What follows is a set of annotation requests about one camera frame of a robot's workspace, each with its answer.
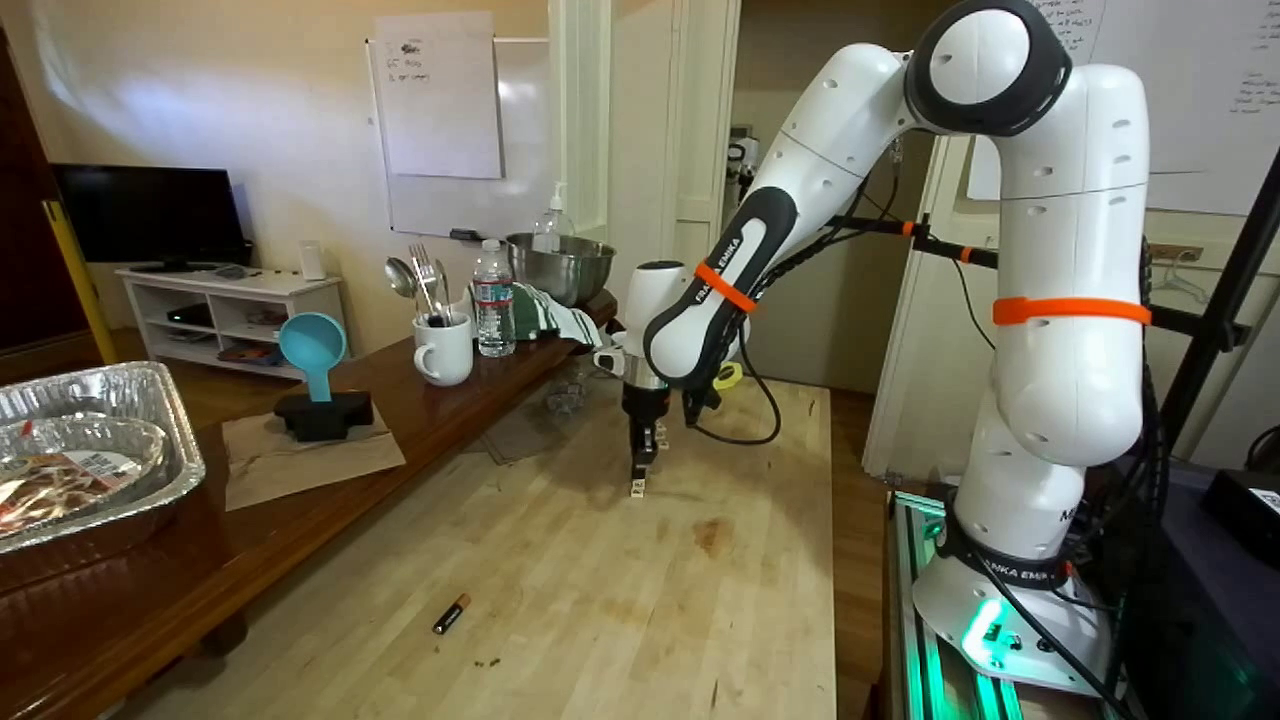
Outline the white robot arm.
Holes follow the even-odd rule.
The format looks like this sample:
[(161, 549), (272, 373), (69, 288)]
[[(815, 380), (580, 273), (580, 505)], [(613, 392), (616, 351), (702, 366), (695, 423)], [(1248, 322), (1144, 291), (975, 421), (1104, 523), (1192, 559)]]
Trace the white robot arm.
[(1084, 479), (1144, 432), (1135, 71), (1074, 61), (1032, 0), (956, 0), (908, 51), (831, 51), (726, 235), (641, 325), (641, 360), (703, 409), (770, 284), (821, 254), (821, 231), (908, 133), (982, 138), (1000, 160), (1000, 227), (982, 255), (994, 360), (913, 609), (987, 675), (1098, 698), (1112, 621), (1074, 568), (1070, 531)]

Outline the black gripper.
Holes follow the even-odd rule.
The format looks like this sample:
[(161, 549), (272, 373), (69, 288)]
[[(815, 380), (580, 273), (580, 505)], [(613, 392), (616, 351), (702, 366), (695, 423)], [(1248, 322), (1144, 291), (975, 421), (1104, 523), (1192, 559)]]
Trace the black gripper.
[(657, 456), (652, 456), (659, 447), (657, 423), (669, 417), (669, 392), (663, 389), (624, 389), (624, 411), (629, 411), (629, 432), (634, 432), (629, 486), (645, 486), (657, 473)]

